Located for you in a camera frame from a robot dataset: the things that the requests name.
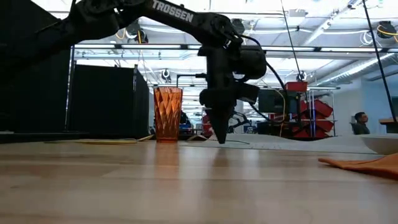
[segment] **white bowl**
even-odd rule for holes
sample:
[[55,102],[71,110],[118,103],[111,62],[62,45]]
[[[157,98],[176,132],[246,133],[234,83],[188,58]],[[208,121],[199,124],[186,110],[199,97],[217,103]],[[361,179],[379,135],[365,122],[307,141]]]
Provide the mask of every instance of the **white bowl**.
[[361,135],[365,145],[374,152],[382,155],[398,153],[398,134]]

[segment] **man sitting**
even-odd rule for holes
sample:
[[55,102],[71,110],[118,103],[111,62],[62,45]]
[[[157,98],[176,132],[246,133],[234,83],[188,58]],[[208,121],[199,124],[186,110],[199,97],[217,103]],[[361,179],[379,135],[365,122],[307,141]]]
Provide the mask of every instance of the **man sitting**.
[[351,123],[354,134],[370,134],[366,123],[368,122],[368,116],[365,112],[359,112],[355,114],[356,123]]

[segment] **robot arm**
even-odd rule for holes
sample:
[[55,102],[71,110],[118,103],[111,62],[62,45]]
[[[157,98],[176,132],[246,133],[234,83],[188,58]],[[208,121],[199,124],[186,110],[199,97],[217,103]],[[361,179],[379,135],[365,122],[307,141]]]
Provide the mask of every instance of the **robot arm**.
[[[198,55],[207,57],[208,88],[201,92],[200,103],[210,109],[212,127],[224,143],[236,100],[257,99],[258,88],[242,81],[261,78],[266,58],[260,46],[241,46],[242,38],[230,20],[219,14],[196,13],[164,0],[82,0],[66,19],[0,48],[0,78],[4,83],[15,70],[82,40],[111,36],[141,16],[185,31],[202,43]],[[233,73],[244,74],[245,79],[238,82]]]

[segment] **orange towel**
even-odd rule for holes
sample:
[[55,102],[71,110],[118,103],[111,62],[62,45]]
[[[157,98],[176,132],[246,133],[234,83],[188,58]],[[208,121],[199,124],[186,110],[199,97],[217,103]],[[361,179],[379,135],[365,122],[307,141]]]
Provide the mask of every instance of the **orange towel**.
[[340,169],[398,180],[398,153],[371,161],[336,161],[327,158],[319,158],[318,161]]

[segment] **orange glass cup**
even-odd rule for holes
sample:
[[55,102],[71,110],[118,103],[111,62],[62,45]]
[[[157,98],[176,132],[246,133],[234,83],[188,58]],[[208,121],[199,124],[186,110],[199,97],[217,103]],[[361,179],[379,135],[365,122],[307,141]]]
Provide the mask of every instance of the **orange glass cup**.
[[177,87],[154,88],[154,104],[156,141],[178,141],[182,90]]

